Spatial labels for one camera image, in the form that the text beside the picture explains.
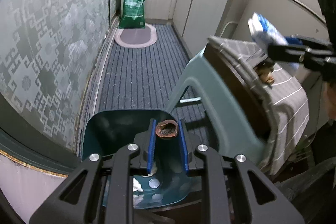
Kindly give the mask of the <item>dark avocado peel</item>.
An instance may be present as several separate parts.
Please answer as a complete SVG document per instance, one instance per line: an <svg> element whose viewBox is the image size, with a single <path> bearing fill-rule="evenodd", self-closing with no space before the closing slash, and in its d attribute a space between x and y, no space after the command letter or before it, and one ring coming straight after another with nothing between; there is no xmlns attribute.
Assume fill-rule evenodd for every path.
<svg viewBox="0 0 336 224"><path fill-rule="evenodd" d="M155 128L155 134L159 138L167 139L174 138L178 135L178 124L172 119L159 122Z"/></svg>

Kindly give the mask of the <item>blue white tissue pack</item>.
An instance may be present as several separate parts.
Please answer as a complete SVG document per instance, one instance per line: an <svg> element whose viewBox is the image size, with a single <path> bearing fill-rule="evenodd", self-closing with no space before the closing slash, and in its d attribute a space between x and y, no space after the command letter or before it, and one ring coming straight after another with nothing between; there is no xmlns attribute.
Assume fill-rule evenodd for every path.
<svg viewBox="0 0 336 224"><path fill-rule="evenodd" d="M259 64L264 62L275 64L275 62L268 57L269 45L292 46L287 43L285 36L283 36L267 18L257 12L254 12L252 17L248 19L248 28L253 42L260 48L257 53L252 55L255 65L257 65L257 61Z"/></svg>

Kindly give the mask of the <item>white tissue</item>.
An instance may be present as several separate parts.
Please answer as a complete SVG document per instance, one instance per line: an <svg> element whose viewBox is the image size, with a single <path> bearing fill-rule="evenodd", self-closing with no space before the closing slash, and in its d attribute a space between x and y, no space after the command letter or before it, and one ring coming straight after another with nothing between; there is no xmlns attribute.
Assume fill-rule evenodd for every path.
<svg viewBox="0 0 336 224"><path fill-rule="evenodd" d="M134 176L133 177L133 199L143 199L145 194L151 193L153 190L149 187L149 181L152 178L156 178L157 166L154 164L151 170L151 174L146 176Z"/></svg>

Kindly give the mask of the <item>dark teal trash bin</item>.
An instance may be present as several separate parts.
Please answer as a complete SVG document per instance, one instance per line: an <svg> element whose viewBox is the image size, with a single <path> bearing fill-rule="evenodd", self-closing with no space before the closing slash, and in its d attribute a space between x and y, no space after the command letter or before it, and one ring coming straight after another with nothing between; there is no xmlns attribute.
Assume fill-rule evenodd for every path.
<svg viewBox="0 0 336 224"><path fill-rule="evenodd" d="M95 114L84 131L82 159L93 154L112 157L123 148L129 153L129 174L133 189L134 176L147 174L147 149L150 126L164 120L178 120L163 110L107 110ZM201 189L200 177L189 177L183 170L178 135L159 138L156 135L155 174L161 183L158 189L145 194L143 199L133 199L135 209L157 209L187 201Z"/></svg>

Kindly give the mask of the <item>grey-green plastic stool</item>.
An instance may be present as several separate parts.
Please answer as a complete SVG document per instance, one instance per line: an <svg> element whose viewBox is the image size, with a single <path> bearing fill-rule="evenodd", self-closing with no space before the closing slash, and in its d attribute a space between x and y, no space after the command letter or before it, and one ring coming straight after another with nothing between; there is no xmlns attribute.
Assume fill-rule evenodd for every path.
<svg viewBox="0 0 336 224"><path fill-rule="evenodd" d="M202 104L213 130L209 144L223 156L264 157L270 125L264 109L218 48L207 44L187 64L169 95L166 111Z"/></svg>

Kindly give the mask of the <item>grey checked tablecloth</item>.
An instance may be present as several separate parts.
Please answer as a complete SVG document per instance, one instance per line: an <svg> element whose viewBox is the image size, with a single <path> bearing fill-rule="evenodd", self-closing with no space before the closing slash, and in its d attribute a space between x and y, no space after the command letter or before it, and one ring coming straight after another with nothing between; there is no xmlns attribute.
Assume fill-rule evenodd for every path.
<svg viewBox="0 0 336 224"><path fill-rule="evenodd" d="M216 36L207 40L260 99L271 131L259 167L275 175L298 145L309 121L309 103L304 88L280 64L275 64L272 73L275 82L270 86L262 83L254 67L261 63L266 53L255 42Z"/></svg>

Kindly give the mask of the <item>oval grey pink mat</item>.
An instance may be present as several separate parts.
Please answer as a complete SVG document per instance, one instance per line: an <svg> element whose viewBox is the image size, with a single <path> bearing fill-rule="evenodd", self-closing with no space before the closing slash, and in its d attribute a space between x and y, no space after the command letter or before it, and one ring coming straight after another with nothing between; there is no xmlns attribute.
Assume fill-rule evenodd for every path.
<svg viewBox="0 0 336 224"><path fill-rule="evenodd" d="M157 31L154 26L147 23L145 28L118 28L114 41L125 48L146 48L156 43Z"/></svg>

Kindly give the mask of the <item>green rice bag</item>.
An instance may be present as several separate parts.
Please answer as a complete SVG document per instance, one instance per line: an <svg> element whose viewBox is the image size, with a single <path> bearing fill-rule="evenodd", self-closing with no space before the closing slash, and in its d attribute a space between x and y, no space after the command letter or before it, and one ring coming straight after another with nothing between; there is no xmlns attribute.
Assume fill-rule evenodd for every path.
<svg viewBox="0 0 336 224"><path fill-rule="evenodd" d="M121 29L145 28L145 0L123 0Z"/></svg>

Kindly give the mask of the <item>frosted patterned sliding door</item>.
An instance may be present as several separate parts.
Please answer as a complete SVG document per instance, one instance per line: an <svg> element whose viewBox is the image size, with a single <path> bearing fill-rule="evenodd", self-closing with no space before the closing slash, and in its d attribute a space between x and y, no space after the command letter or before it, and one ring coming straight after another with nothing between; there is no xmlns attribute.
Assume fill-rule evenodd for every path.
<svg viewBox="0 0 336 224"><path fill-rule="evenodd" d="M75 152L85 86L120 0L1 0L1 94Z"/></svg>

